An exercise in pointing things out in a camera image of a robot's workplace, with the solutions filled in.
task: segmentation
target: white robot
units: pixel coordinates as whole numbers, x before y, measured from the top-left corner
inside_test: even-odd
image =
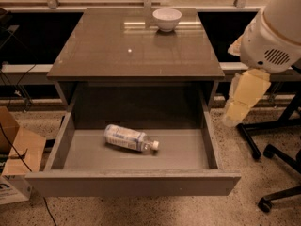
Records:
[[[223,123],[236,126],[270,87],[270,74],[301,58],[301,0],[271,0],[229,48],[248,66],[230,86]]]

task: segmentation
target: white bowl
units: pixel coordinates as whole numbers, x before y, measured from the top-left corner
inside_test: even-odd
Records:
[[[152,13],[154,21],[163,32],[170,32],[178,25],[182,14],[173,8],[160,8]]]

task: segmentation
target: box flap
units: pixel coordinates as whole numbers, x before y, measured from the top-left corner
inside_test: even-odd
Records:
[[[14,147],[19,154],[23,154],[26,149],[27,153],[24,162],[32,171],[39,171],[46,138],[23,127],[19,128],[14,140]],[[14,149],[11,149],[9,155],[15,155]],[[9,159],[4,167],[2,175],[26,175],[29,172],[21,159]]]
[[[9,141],[13,143],[19,130],[19,124],[4,106],[0,106],[0,123]],[[9,151],[10,145],[0,131],[0,153],[9,153]]]

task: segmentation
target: white bottle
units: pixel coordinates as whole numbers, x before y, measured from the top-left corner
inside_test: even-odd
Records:
[[[150,149],[157,151],[159,147],[159,142],[151,140],[144,132],[137,132],[114,124],[106,126],[104,136],[107,143],[139,152]]]

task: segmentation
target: bottle label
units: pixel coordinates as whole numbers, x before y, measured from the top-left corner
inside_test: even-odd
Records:
[[[132,150],[139,150],[138,143],[141,134],[131,129],[109,125],[106,132],[106,142]]]

